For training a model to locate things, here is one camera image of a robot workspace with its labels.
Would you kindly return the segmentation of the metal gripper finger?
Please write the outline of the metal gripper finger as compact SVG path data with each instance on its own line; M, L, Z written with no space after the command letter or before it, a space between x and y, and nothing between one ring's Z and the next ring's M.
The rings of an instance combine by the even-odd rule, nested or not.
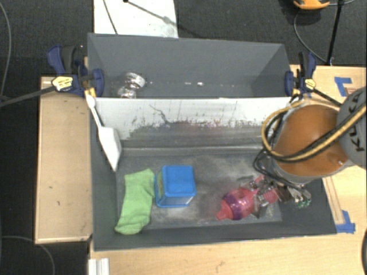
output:
M272 183L268 179L252 180L248 186L250 191L270 191Z
M264 195L255 196L255 217L262 218L266 215L267 208L270 203L265 199Z

